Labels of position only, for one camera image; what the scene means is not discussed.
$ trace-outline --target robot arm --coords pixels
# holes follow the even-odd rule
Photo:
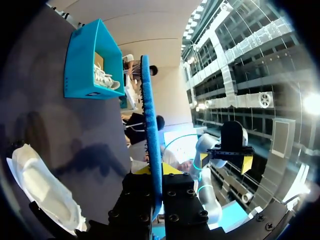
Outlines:
[[[219,138],[210,134],[203,134],[196,144],[196,155],[193,165],[190,169],[190,174],[195,181],[198,181],[198,198],[205,210],[208,212],[208,224],[217,223],[222,217],[222,208],[216,199],[215,191],[211,182],[211,171],[204,167],[205,163],[211,163],[216,168],[222,168],[227,163],[227,160],[215,158],[215,155],[208,153],[208,150],[221,150],[221,141]],[[241,146],[248,145],[248,133],[242,129],[242,143]]]

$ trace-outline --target white cloth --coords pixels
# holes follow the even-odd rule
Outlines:
[[[38,153],[23,145],[7,158],[10,171],[28,199],[35,201],[56,224],[72,235],[86,231],[86,219],[72,193],[49,171]]]

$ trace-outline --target gray floor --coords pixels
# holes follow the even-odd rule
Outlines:
[[[8,172],[4,143],[21,138],[30,143],[72,191],[82,215],[105,224],[131,165],[118,99],[63,97],[64,64],[73,30],[45,7],[15,44],[0,77],[2,184],[9,182],[22,217],[41,239],[50,235],[32,215],[29,201]]]

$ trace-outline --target blue box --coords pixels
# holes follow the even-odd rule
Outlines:
[[[103,58],[103,70],[120,82],[112,90],[95,84],[95,52]],[[101,19],[74,31],[64,67],[64,97],[110,99],[125,95],[122,53]]]

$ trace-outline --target shoe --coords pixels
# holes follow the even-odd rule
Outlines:
[[[116,90],[120,87],[120,82],[113,80],[111,77],[111,74],[105,73],[101,69],[100,64],[98,63],[98,66],[94,64],[94,83],[106,87],[108,89]]]

